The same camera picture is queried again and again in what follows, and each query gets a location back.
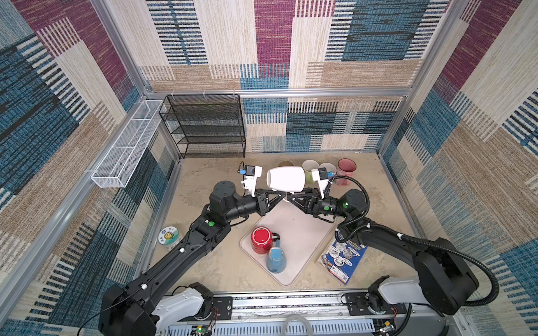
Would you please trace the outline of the white mug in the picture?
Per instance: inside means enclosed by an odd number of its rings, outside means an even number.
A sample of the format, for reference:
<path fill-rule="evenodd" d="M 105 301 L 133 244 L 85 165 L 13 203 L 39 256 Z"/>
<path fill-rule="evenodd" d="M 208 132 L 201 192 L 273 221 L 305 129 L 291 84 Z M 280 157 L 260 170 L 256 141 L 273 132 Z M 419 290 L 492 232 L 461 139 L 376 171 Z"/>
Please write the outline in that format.
<path fill-rule="evenodd" d="M 267 187 L 286 193 L 299 193 L 305 187 L 305 173 L 301 167 L 276 167 L 268 170 Z"/>

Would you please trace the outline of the light green mug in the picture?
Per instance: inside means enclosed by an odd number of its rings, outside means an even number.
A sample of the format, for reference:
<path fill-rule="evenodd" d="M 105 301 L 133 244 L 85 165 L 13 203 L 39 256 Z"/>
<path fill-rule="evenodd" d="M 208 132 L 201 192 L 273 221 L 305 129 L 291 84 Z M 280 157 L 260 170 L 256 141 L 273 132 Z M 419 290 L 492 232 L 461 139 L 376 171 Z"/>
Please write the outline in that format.
<path fill-rule="evenodd" d="M 302 164 L 302 168 L 304 170 L 305 174 L 305 182 L 306 183 L 314 183 L 313 177 L 312 177 L 312 170 L 319 168 L 319 163 L 315 160 L 305 160 Z"/>

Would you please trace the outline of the pink cartoon mug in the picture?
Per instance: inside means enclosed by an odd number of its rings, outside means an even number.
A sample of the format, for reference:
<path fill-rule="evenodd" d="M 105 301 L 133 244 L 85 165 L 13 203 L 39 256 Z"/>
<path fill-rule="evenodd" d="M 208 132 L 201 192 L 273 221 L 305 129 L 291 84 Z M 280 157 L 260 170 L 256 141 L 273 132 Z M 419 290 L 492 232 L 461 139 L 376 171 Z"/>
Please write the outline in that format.
<path fill-rule="evenodd" d="M 348 176 L 353 178 L 353 174 L 357 169 L 356 162 L 349 158 L 342 158 L 338 161 L 337 176 Z M 348 186 L 352 184 L 349 179 L 337 179 L 336 184 L 339 186 Z"/>

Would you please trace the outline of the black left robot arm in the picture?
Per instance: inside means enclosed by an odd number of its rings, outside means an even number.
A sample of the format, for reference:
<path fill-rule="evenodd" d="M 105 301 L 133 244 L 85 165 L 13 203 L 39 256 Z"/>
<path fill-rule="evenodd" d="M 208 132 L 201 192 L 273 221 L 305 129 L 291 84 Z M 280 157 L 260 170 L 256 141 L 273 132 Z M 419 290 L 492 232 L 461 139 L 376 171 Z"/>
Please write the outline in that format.
<path fill-rule="evenodd" d="M 124 287 L 111 286 L 102 299 L 98 330 L 103 335 L 154 335 L 161 320 L 158 303 L 186 271 L 209 254 L 231 232 L 231 221 L 250 214 L 264 216 L 287 193 L 257 189 L 241 196 L 231 181 L 221 181 L 210 194 L 185 237 L 149 270 Z"/>

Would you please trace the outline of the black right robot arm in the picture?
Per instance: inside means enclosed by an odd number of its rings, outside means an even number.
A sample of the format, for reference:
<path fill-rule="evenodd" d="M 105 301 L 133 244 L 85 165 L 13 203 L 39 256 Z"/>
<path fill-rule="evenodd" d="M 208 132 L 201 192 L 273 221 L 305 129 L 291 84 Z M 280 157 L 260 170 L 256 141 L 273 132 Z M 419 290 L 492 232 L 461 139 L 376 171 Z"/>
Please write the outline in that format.
<path fill-rule="evenodd" d="M 479 260 L 458 251 L 447 239 L 420 239 L 397 232 L 368 218 L 371 202 L 363 185 L 340 198 L 331 188 L 306 188 L 289 193 L 287 200 L 313 217 L 342 217 L 335 239 L 350 240 L 382 251 L 411 266 L 425 301 L 438 311 L 454 315 L 461 307 L 492 303 L 500 293 L 494 273 Z"/>

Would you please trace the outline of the lavender purple mug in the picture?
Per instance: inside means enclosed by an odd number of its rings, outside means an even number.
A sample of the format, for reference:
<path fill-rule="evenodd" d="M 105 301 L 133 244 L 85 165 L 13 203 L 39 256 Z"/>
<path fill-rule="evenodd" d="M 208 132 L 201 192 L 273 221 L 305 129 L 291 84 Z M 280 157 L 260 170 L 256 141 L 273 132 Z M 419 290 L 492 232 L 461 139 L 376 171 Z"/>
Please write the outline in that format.
<path fill-rule="evenodd" d="M 320 166 L 320 168 L 325 168 L 327 172 L 331 172 L 333 175 L 336 175 L 337 168 L 335 165 L 331 164 L 330 162 L 323 162 Z"/>

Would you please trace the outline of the beige speckled ceramic mug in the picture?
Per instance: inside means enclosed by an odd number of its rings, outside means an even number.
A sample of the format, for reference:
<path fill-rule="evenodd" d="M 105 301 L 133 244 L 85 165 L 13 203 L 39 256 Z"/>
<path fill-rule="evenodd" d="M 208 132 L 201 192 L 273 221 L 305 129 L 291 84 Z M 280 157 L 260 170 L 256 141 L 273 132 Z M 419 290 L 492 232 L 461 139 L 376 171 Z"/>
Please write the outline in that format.
<path fill-rule="evenodd" d="M 288 161 L 288 160 L 282 161 L 278 165 L 278 167 L 294 167 L 294 166 L 295 166 L 295 164 L 293 162 L 291 162 L 291 161 Z"/>

